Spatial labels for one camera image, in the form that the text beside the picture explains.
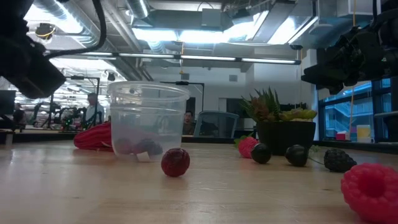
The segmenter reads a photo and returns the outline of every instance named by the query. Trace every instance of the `blackberry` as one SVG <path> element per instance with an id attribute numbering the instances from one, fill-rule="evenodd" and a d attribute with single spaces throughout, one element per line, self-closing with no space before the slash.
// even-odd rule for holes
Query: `blackberry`
<path id="1" fill-rule="evenodd" d="M 347 172 L 356 162 L 345 151 L 340 149 L 329 149 L 323 158 L 325 167 L 332 172 Z"/>
<path id="2" fill-rule="evenodd" d="M 163 153 L 163 148 L 160 144 L 155 143 L 151 139 L 143 139 L 139 143 L 133 146 L 133 153 L 139 154 L 142 152 L 148 152 L 148 155 L 154 156 Z"/>

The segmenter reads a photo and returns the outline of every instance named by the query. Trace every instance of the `red object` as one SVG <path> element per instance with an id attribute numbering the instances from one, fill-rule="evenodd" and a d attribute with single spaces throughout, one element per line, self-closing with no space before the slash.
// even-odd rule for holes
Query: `red object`
<path id="1" fill-rule="evenodd" d="M 341 180 L 345 202 L 363 220 L 372 223 L 398 223 L 398 173 L 380 164 L 351 168 Z"/>
<path id="2" fill-rule="evenodd" d="M 111 123 L 103 123 L 77 134 L 73 143 L 79 149 L 113 152 Z"/>
<path id="3" fill-rule="evenodd" d="M 336 134 L 336 140 L 338 141 L 344 141 L 346 139 L 346 134 Z"/>
<path id="4" fill-rule="evenodd" d="M 239 153 L 242 155 L 243 158 L 251 159 L 251 151 L 253 150 L 254 146 L 258 144 L 257 141 L 253 137 L 247 137 L 239 142 L 238 149 Z"/>
<path id="5" fill-rule="evenodd" d="M 184 175 L 190 164 L 189 154 L 181 148 L 168 150 L 162 158 L 162 170 L 170 177 Z"/>

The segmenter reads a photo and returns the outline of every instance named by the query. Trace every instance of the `table surface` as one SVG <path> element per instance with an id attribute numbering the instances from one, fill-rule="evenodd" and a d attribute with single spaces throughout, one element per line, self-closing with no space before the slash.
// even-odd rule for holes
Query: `table surface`
<path id="1" fill-rule="evenodd" d="M 0 150 L 0 223 L 362 223 L 344 203 L 343 174 L 320 164 L 292 167 L 274 156 L 260 165 L 230 145 L 183 147 L 191 166 L 179 178 L 159 163 L 120 161 L 70 141 Z M 398 168 L 398 156 L 347 152 Z"/>

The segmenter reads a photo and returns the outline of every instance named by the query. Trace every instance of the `office chair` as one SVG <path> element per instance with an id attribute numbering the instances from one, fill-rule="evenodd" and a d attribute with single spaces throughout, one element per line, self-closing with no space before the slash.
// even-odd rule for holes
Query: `office chair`
<path id="1" fill-rule="evenodd" d="M 198 115 L 193 137 L 233 138 L 239 115 L 220 112 L 202 111 Z"/>

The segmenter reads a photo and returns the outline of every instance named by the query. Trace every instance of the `succulent plant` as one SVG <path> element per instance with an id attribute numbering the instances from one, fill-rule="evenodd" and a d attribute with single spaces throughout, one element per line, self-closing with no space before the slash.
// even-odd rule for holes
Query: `succulent plant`
<path id="1" fill-rule="evenodd" d="M 303 110 L 301 108 L 290 111 L 281 111 L 278 94 L 271 88 L 268 91 L 255 90 L 258 97 L 250 96 L 250 101 L 243 98 L 241 106 L 246 113 L 255 121 L 312 121 L 317 112 L 314 110 Z"/>

